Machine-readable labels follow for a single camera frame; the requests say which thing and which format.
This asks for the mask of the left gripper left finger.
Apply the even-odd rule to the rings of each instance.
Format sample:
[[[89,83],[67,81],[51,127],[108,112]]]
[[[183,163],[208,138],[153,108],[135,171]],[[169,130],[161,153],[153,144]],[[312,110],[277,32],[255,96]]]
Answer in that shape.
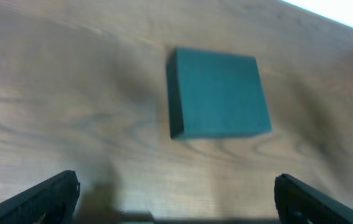
[[[0,223],[70,223],[80,182],[65,170],[0,203]]]

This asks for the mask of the black gift box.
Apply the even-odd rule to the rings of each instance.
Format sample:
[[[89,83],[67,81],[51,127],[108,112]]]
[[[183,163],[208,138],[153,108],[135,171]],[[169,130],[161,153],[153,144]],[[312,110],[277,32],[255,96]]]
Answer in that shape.
[[[166,62],[172,139],[247,138],[272,130],[255,57],[177,47]]]

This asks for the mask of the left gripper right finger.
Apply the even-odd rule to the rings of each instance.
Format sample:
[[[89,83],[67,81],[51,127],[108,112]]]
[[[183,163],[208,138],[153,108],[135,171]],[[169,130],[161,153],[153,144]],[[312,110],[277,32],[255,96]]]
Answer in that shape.
[[[282,224],[353,224],[353,209],[289,174],[275,179],[274,200]]]

